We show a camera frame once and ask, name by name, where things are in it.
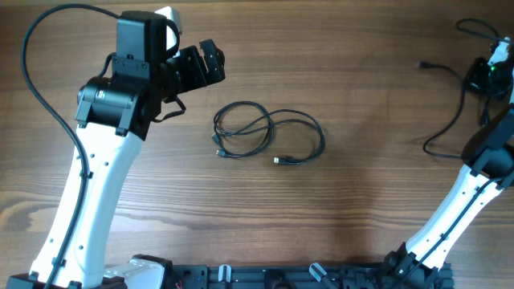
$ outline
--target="wooden table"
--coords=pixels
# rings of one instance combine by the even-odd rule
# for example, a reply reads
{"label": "wooden table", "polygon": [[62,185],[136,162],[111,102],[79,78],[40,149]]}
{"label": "wooden table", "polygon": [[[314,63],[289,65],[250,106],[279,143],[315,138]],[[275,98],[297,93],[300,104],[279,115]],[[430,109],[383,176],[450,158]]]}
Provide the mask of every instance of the wooden table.
{"label": "wooden table", "polygon": [[[104,8],[157,10],[163,5]],[[513,35],[512,2],[177,3],[182,46],[213,39],[226,80],[182,95],[184,116],[153,124],[127,176],[106,264],[134,254],[176,264],[309,264],[381,261],[419,230],[450,190],[461,161],[434,159],[422,142],[453,116],[464,74],[488,41],[462,35],[462,17],[489,20]],[[51,228],[69,171],[72,142],[29,92],[20,71],[22,37],[48,7],[0,10],[0,287],[27,272]],[[37,88],[75,125],[76,93],[116,50],[116,23],[83,10],[59,12],[35,31],[28,65]],[[278,128],[265,152],[242,160],[215,155],[212,116],[253,100],[318,119],[325,153],[301,166],[273,156],[307,155],[316,134]],[[478,129],[475,96],[434,149],[459,153]],[[176,109],[176,104],[163,110]],[[241,108],[236,128],[259,116]],[[276,119],[289,116],[277,116]],[[240,151],[260,136],[234,141]],[[514,195],[483,210],[450,252],[457,288],[514,284]]]}

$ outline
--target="table surface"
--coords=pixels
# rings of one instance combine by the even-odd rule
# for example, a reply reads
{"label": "table surface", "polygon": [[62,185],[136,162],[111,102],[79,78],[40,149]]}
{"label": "table surface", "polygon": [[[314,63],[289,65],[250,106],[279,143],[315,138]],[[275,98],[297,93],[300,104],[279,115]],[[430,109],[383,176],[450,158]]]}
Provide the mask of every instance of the table surface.
{"label": "table surface", "polygon": [[[462,17],[487,19],[503,35],[514,32],[508,1],[174,6],[182,14],[182,47],[213,39],[226,56],[226,80],[182,95],[187,113],[152,125],[121,192],[107,265],[139,253],[176,264],[381,261],[423,226],[462,165],[421,150],[454,115],[459,85],[444,71],[417,69],[417,62],[464,74],[475,57],[487,56],[487,40],[455,31]],[[104,7],[120,13],[162,4]],[[0,9],[0,287],[9,275],[27,272],[41,249],[73,152],[20,71],[22,37],[46,8]],[[112,19],[83,10],[59,12],[35,30],[32,79],[69,123],[75,125],[79,87],[99,72],[115,39]],[[324,129],[324,154],[301,166],[273,164],[277,155],[306,156],[317,142],[311,129],[285,124],[262,154],[217,157],[212,117],[238,100],[311,114]],[[459,153],[478,129],[479,101],[472,95],[466,101],[434,149]],[[225,125],[237,128],[257,116],[239,108]],[[243,151],[261,136],[230,145]],[[502,193],[457,241],[447,258],[457,288],[514,283],[513,206],[514,196]]]}

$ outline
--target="wood grain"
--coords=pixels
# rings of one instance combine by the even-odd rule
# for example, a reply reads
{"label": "wood grain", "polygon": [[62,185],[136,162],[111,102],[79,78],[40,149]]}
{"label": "wood grain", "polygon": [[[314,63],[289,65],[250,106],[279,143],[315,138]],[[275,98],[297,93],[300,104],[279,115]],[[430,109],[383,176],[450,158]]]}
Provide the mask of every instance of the wood grain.
{"label": "wood grain", "polygon": [[[443,71],[421,71],[416,63],[443,63],[464,74],[475,57],[487,55],[488,42],[459,34],[453,23],[483,18],[512,35],[514,4],[495,3],[174,5],[182,13],[182,45],[213,39],[226,55],[226,80],[186,93],[187,113],[150,129],[120,196],[106,263],[138,253],[176,264],[381,261],[432,215],[462,165],[421,150],[453,116],[459,88]],[[120,13],[161,6],[103,7]],[[0,9],[0,287],[29,270],[71,162],[72,143],[29,92],[19,67],[22,37],[47,8]],[[31,76],[70,123],[79,87],[116,49],[115,38],[113,20],[82,10],[59,12],[36,29]],[[305,127],[284,125],[263,154],[216,157],[212,116],[237,100],[311,114],[324,128],[325,153],[307,165],[274,165],[274,156],[301,156],[317,142]],[[459,122],[435,149],[459,152],[478,128],[477,105],[467,97]],[[226,125],[258,115],[236,110]],[[502,193],[456,243],[447,261],[457,288],[512,287],[513,206],[510,192]]]}

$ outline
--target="black cable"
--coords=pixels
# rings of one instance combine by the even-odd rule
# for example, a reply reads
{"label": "black cable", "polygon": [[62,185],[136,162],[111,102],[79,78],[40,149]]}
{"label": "black cable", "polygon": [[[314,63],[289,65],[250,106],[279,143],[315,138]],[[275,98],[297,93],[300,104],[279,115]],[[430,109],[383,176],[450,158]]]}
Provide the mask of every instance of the black cable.
{"label": "black cable", "polygon": [[[246,125],[244,128],[240,128],[240,129],[238,129],[236,131],[233,131],[233,132],[227,131],[226,129],[222,128],[221,125],[219,125],[219,122],[221,121],[221,119],[232,108],[236,108],[236,107],[241,106],[241,105],[250,105],[250,106],[256,107],[257,109],[259,109],[261,111],[261,113],[263,113],[263,116],[261,116],[257,120],[252,121],[251,123]],[[308,121],[305,121],[305,120],[298,120],[298,119],[288,119],[288,120],[281,120],[281,121],[278,121],[278,122],[273,122],[273,120],[271,119],[271,116],[276,114],[276,113],[279,113],[279,112],[292,112],[292,113],[300,114],[302,116],[306,116],[310,120],[312,120],[312,122],[314,124],[312,124],[312,123],[310,123]],[[263,126],[261,128],[256,128],[256,129],[248,131],[248,129],[252,125],[254,125],[254,124],[256,124],[259,121],[264,120],[264,119],[267,120],[267,125],[266,126]],[[266,108],[264,108],[264,106],[262,106],[261,104],[257,104],[257,103],[252,102],[252,101],[238,101],[238,102],[234,102],[232,104],[228,104],[227,106],[225,106],[224,108],[222,108],[218,112],[216,112],[216,115],[214,115],[214,135],[212,135],[212,138],[214,140],[214,143],[216,143],[219,146],[219,150],[217,151],[217,154],[220,157],[240,158],[240,157],[250,157],[250,156],[254,156],[254,155],[258,154],[258,153],[261,153],[263,150],[267,149],[267,147],[275,139],[275,127],[277,125],[279,125],[279,124],[286,124],[286,123],[305,124],[308,127],[316,130],[318,132],[318,134],[320,135],[320,143],[318,144],[318,146],[317,146],[316,150],[314,151],[314,153],[311,154],[309,157],[306,157],[304,159],[297,159],[295,157],[275,157],[275,159],[274,159],[275,163],[278,163],[278,164],[281,164],[281,165],[300,165],[300,164],[303,164],[303,163],[305,163],[307,161],[311,161],[311,160],[316,159],[319,155],[321,155],[321,153],[323,153],[324,147],[325,147],[325,140],[324,140],[323,131],[321,129],[320,124],[316,121],[316,119],[314,119],[314,117],[310,116],[309,114],[307,114],[305,112],[299,112],[299,111],[291,110],[291,109],[279,109],[279,110],[276,110],[274,112],[268,112],[266,110]],[[246,136],[246,135],[249,135],[249,134],[252,134],[252,133],[255,133],[255,132],[259,132],[259,131],[262,131],[262,130],[266,130],[266,135],[264,136],[264,138],[261,141],[261,143],[255,149],[252,149],[250,152],[247,152],[247,153],[232,153],[232,152],[228,151],[223,146],[223,144],[222,144],[222,137]]]}
{"label": "black cable", "polygon": [[456,71],[454,71],[453,69],[451,69],[451,68],[449,68],[448,66],[445,66],[445,65],[427,63],[427,62],[422,61],[421,63],[419,63],[419,67],[420,68],[440,68],[440,69],[443,69],[444,71],[448,71],[456,79],[459,80],[459,84],[460,84],[461,88],[460,88],[459,107],[457,108],[457,112],[455,113],[455,115],[453,116],[451,121],[443,129],[441,129],[439,132],[435,133],[433,136],[429,137],[428,140],[425,141],[425,143],[423,144],[423,152],[425,152],[425,153],[427,153],[427,154],[429,154],[431,156],[434,156],[434,157],[445,157],[445,158],[460,160],[461,157],[458,156],[458,155],[450,155],[450,154],[445,154],[445,153],[434,153],[434,152],[431,152],[431,151],[428,150],[427,146],[428,146],[428,144],[431,141],[435,140],[436,138],[440,137],[442,134],[447,132],[455,124],[455,122],[459,118],[460,114],[462,113],[463,108],[464,108],[464,100],[466,98],[466,89],[464,87],[464,80],[459,75],[459,73],[457,73]]}
{"label": "black cable", "polygon": [[180,107],[181,110],[176,111],[176,112],[170,112],[170,113],[166,114],[161,120],[153,119],[152,121],[154,123],[158,124],[158,123],[161,123],[161,122],[169,119],[170,117],[180,116],[180,115],[183,115],[184,113],[186,113],[186,106],[184,105],[184,103],[182,103],[182,101],[178,98],[178,96],[175,97],[175,102],[178,104],[178,106]]}
{"label": "black cable", "polygon": [[29,43],[29,38],[36,28],[36,26],[45,19],[48,15],[53,14],[60,10],[65,9],[71,9],[71,8],[80,8],[80,9],[86,9],[86,10],[93,10],[96,12],[100,12],[103,14],[106,14],[107,16],[111,16],[113,18],[118,18],[118,15],[114,14],[113,12],[101,9],[99,7],[95,6],[89,6],[85,4],[65,4],[60,5],[57,7],[54,7],[50,10],[47,10],[43,14],[41,14],[29,27],[29,30],[25,34],[25,38],[23,39],[23,45],[22,45],[22,73],[25,77],[25,81],[27,82],[27,86],[29,89],[34,93],[34,96],[39,102],[45,107],[46,110],[49,111],[49,113],[61,124],[61,126],[64,128],[66,133],[69,135],[73,143],[75,144],[75,147],[77,148],[77,151],[79,152],[80,157],[80,163],[82,166],[82,172],[81,172],[81,179],[80,179],[80,190],[79,195],[77,197],[77,203],[75,204],[75,208],[73,210],[73,215],[71,216],[70,225],[68,226],[66,230],[66,234],[64,235],[63,243],[59,249],[59,253],[52,261],[53,268],[51,270],[50,276],[48,277],[47,283],[45,284],[45,289],[50,288],[50,286],[53,284],[54,279],[59,272],[59,268],[63,265],[63,257],[66,253],[67,247],[69,245],[71,236],[73,235],[73,230],[75,229],[77,219],[80,214],[80,210],[82,209],[82,203],[84,201],[85,193],[86,193],[86,187],[88,183],[88,175],[89,175],[89,164],[88,164],[88,156],[86,155],[86,151],[84,149],[84,146],[80,142],[80,139],[77,137],[75,132],[70,128],[70,126],[66,123],[66,121],[52,108],[52,106],[41,96],[41,94],[38,92],[38,90],[35,88],[34,84],[32,83],[32,80],[29,76],[29,72],[27,70],[27,45]]}
{"label": "black cable", "polygon": [[109,64],[111,63],[112,57],[116,56],[116,52],[111,52],[109,55],[107,55],[107,58],[105,59],[104,68],[102,68],[102,71],[98,74],[98,77],[104,77],[105,72],[107,72],[107,68],[109,67]]}
{"label": "black cable", "polygon": [[473,206],[473,204],[475,203],[476,199],[480,196],[480,194],[492,183],[492,182],[496,182],[496,181],[502,181],[504,178],[503,177],[497,177],[497,178],[493,178],[491,180],[488,180],[486,181],[485,183],[483,183],[483,185],[480,186],[479,189],[476,190],[476,193],[475,195],[473,196],[473,198],[467,203],[467,205],[464,207],[463,211],[460,212],[459,216],[455,219],[455,221],[451,224],[451,226],[448,228],[448,230],[446,231],[446,233],[442,234],[441,237],[439,238],[439,240],[431,247],[430,250],[428,250],[421,259],[419,259],[418,261],[418,264],[416,264],[416,266],[414,266],[410,271],[409,273],[407,273],[402,279],[400,279],[399,281],[397,281],[396,283],[394,283],[392,286],[388,287],[388,289],[393,289],[395,287],[400,287],[422,264],[423,262],[425,262],[425,260],[430,257],[430,255],[432,253],[434,253],[437,248],[439,247],[439,245],[441,245],[444,241],[447,240],[448,238],[448,235],[450,235],[450,233],[453,231],[453,229],[459,224],[460,220],[462,220],[462,218],[464,217],[464,215],[467,213],[467,211],[471,208],[471,206]]}
{"label": "black cable", "polygon": [[[491,36],[491,35],[486,35],[484,33],[480,33],[478,31],[474,31],[474,30],[471,30],[471,29],[467,29],[467,28],[462,28],[460,25],[462,23],[465,23],[465,22],[474,22],[474,23],[478,23],[482,26],[485,26],[486,28],[488,28],[490,31],[492,31],[492,33],[494,34],[494,36]],[[461,32],[464,32],[464,33],[468,33],[470,35],[474,35],[474,36],[477,36],[477,37],[480,37],[480,38],[483,38],[483,39],[490,39],[490,40],[495,40],[496,41],[496,45],[498,44],[498,42],[503,42],[503,43],[508,43],[510,45],[514,45],[514,42],[513,41],[510,41],[510,40],[507,40],[507,39],[503,39],[500,37],[500,34],[498,33],[498,31],[496,30],[495,27],[493,27],[491,24],[483,21],[483,20],[480,20],[480,19],[475,19],[475,18],[463,18],[463,19],[460,19],[459,21],[457,21],[457,23],[455,24],[455,29],[457,29],[458,31],[461,31]]]}

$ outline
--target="cable connector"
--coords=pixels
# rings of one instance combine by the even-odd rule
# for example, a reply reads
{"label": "cable connector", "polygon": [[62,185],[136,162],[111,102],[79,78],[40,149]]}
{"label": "cable connector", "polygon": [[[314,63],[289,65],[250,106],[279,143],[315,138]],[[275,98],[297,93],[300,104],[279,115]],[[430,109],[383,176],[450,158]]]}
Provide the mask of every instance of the cable connector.
{"label": "cable connector", "polygon": [[212,135],[212,140],[214,140],[215,144],[219,145],[219,137],[215,133]]}
{"label": "cable connector", "polygon": [[220,157],[226,157],[226,152],[222,149],[217,150],[216,154],[219,155]]}
{"label": "cable connector", "polygon": [[295,165],[288,160],[289,158],[290,157],[274,157],[273,162],[279,165]]}

